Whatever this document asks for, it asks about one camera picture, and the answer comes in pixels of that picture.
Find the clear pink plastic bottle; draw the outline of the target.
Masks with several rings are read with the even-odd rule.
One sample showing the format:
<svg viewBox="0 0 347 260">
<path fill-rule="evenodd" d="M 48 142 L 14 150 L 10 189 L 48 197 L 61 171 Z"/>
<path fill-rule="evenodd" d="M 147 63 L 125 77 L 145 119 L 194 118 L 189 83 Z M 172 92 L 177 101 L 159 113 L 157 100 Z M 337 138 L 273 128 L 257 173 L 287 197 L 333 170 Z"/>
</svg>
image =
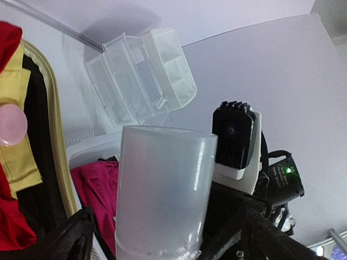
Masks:
<svg viewBox="0 0 347 260">
<path fill-rule="evenodd" d="M 195 259 L 215 165 L 217 136 L 187 129 L 123 128 L 117 259 Z"/>
</svg>

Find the pale green hard-shell suitcase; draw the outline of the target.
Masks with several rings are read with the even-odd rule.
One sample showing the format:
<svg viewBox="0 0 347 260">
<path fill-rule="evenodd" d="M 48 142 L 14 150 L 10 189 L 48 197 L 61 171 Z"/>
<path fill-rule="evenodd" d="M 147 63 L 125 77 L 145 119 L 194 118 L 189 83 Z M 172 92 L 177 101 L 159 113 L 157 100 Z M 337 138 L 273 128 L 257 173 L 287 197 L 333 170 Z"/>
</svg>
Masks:
<svg viewBox="0 0 347 260">
<path fill-rule="evenodd" d="M 24 111 L 29 121 L 29 140 L 43 183 L 39 199 L 53 222 L 79 210 L 67 161 L 57 79 L 47 58 L 33 44 L 21 41 L 23 66 L 31 71 Z"/>
</svg>

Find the pink round container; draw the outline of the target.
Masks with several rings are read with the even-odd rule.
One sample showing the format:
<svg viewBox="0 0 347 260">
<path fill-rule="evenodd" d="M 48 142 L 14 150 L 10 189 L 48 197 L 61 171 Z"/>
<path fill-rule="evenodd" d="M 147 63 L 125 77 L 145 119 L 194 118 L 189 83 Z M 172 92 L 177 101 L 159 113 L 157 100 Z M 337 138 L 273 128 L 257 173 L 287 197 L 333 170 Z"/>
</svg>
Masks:
<svg viewBox="0 0 347 260">
<path fill-rule="evenodd" d="M 18 145 L 26 136 L 27 117 L 15 104 L 1 105 L 1 146 Z"/>
</svg>

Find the magenta garment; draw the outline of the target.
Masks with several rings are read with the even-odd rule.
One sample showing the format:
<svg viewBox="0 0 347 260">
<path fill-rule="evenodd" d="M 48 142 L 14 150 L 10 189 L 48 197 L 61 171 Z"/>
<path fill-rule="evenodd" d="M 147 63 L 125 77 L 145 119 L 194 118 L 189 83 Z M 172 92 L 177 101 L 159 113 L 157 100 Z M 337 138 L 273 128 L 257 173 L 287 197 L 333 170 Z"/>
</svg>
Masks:
<svg viewBox="0 0 347 260">
<path fill-rule="evenodd" d="M 98 160 L 72 169 L 72 180 L 84 206 L 90 206 L 97 221 L 99 233 L 116 256 L 115 216 L 119 163 Z"/>
</svg>

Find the white plastic drawer organizer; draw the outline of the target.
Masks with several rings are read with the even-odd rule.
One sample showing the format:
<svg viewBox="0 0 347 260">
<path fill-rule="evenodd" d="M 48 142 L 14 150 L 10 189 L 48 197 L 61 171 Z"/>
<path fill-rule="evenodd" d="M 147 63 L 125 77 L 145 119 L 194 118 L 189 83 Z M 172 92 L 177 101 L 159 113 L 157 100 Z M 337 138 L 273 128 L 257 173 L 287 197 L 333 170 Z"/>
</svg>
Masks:
<svg viewBox="0 0 347 260">
<path fill-rule="evenodd" d="M 197 94 L 173 28 L 141 36 L 121 34 L 88 60 L 86 70 L 115 131 L 126 125 L 160 125 Z"/>
</svg>

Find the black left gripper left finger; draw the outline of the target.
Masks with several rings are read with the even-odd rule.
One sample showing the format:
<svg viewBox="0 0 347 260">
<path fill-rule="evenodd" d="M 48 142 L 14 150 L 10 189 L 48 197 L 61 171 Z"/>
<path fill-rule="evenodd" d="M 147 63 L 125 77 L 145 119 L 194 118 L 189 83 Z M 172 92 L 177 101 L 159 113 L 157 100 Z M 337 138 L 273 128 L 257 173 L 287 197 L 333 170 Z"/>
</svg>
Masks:
<svg viewBox="0 0 347 260">
<path fill-rule="evenodd" d="M 84 207 L 30 247 L 1 252 L 1 259 L 91 259 L 93 217 L 92 209 Z"/>
</svg>

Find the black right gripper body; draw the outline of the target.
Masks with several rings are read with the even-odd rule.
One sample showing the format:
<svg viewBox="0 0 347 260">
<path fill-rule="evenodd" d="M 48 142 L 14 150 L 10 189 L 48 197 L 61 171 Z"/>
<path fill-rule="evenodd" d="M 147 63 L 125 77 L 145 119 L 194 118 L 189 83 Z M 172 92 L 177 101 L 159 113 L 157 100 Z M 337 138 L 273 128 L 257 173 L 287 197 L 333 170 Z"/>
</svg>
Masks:
<svg viewBox="0 0 347 260">
<path fill-rule="evenodd" d="M 215 172 L 211 187 L 211 232 L 216 233 L 236 214 L 244 202 L 262 206 L 265 216 L 284 233 L 293 233 L 295 220 L 288 203 L 304 196 L 298 168 L 290 152 L 278 150 L 269 158 L 281 160 L 269 165 L 259 175 L 244 171 L 241 179 Z"/>
</svg>

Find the white perforated plastic basket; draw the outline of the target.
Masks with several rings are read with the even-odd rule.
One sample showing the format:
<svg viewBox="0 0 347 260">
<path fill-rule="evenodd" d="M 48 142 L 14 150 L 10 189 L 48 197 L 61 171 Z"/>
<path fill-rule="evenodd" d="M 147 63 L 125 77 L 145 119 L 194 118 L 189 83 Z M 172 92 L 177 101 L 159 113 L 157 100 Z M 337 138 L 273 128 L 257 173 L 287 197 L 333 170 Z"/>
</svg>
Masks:
<svg viewBox="0 0 347 260">
<path fill-rule="evenodd" d="M 70 171 L 76 167 L 110 157 L 120 158 L 121 132 L 96 135 L 94 129 L 84 128 L 66 134 L 67 181 L 74 210 L 81 208 Z"/>
</svg>

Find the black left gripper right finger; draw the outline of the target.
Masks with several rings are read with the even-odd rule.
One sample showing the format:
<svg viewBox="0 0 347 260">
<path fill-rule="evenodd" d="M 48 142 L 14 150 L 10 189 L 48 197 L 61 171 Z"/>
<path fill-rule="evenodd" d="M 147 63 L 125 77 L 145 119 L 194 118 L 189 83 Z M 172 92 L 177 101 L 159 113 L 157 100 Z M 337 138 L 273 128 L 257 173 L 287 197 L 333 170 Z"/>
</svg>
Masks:
<svg viewBox="0 0 347 260">
<path fill-rule="evenodd" d="M 238 242 L 242 259 L 325 259 L 281 232 L 248 205 L 242 205 L 225 223 L 199 259 L 221 259 Z"/>
</svg>

